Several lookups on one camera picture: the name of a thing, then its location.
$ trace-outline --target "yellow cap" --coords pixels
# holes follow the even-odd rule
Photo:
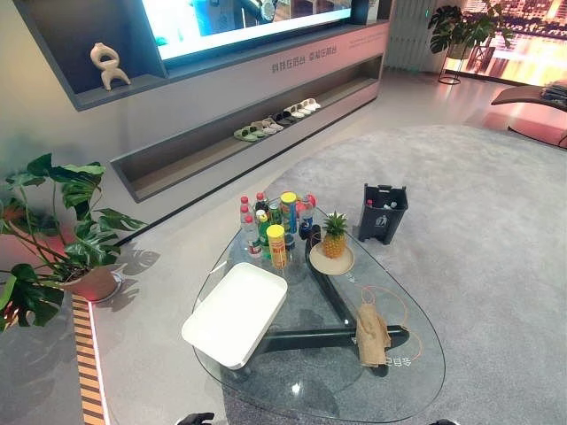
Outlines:
[[[285,202],[286,204],[290,204],[292,202],[295,202],[297,200],[297,198],[298,198],[298,196],[293,192],[284,192],[280,196],[280,199],[282,199],[282,202]]]
[[[268,237],[271,237],[272,239],[283,237],[284,233],[284,226],[280,226],[279,224],[272,224],[269,228],[266,229],[266,235],[268,235]]]

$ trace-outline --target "gray rug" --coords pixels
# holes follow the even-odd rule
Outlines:
[[[299,162],[268,194],[311,191],[358,224],[362,188],[408,186],[390,245],[364,245],[437,330],[439,396],[399,423],[567,423],[567,151],[463,126],[406,127],[337,143]],[[230,423],[294,420],[226,395]]]

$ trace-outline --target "plate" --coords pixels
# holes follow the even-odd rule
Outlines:
[[[347,246],[343,255],[337,259],[330,259],[322,251],[322,243],[318,243],[309,252],[309,261],[321,273],[331,275],[344,274],[353,268],[354,254]]]
[[[238,263],[183,324],[183,339],[223,366],[239,369],[252,356],[286,293],[284,278]]]

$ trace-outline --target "plant pot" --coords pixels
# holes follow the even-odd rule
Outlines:
[[[452,44],[451,47],[449,47],[447,57],[451,59],[464,60],[469,58],[471,52],[472,47],[468,47],[464,42],[461,44]]]
[[[103,301],[118,290],[120,278],[106,267],[95,267],[83,277],[61,284],[61,288],[91,302]]]

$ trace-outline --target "display screen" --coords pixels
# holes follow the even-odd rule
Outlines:
[[[476,47],[447,68],[537,86],[567,79],[567,0],[501,0],[504,22],[515,33],[510,48],[500,35]],[[482,0],[468,0],[465,13],[485,11]]]
[[[349,18],[351,0],[144,0],[144,8],[167,60]]]

